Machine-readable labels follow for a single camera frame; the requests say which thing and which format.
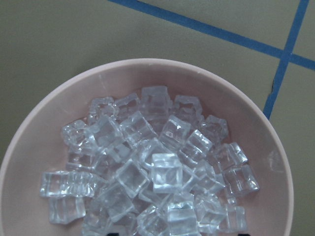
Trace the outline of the clear ice cube pile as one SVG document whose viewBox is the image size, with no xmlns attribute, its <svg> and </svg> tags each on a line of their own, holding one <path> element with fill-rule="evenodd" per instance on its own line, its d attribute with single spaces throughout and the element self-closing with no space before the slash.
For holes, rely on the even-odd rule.
<svg viewBox="0 0 315 236">
<path fill-rule="evenodd" d="M 238 198 L 259 189 L 226 120 L 165 86 L 91 101 L 65 125 L 65 170 L 44 172 L 49 222 L 83 236 L 216 236 L 247 230 Z"/>
</svg>

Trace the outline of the pink bowl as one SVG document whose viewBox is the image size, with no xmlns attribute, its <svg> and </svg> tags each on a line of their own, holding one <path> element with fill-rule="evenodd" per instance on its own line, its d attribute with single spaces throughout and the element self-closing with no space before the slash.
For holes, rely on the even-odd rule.
<svg viewBox="0 0 315 236">
<path fill-rule="evenodd" d="M 46 96 L 14 135 L 0 171 L 3 236 L 78 236 L 81 221 L 52 225 L 40 197 L 41 174 L 61 169 L 66 147 L 60 129 L 86 115 L 95 97 L 124 97 L 164 85 L 172 96 L 200 98 L 206 115 L 224 118 L 230 138 L 244 150 L 260 190 L 244 199 L 248 233 L 287 236 L 293 219 L 293 183 L 286 153 L 269 120 L 239 89 L 194 65 L 167 59 L 127 59 L 83 72 Z"/>
</svg>

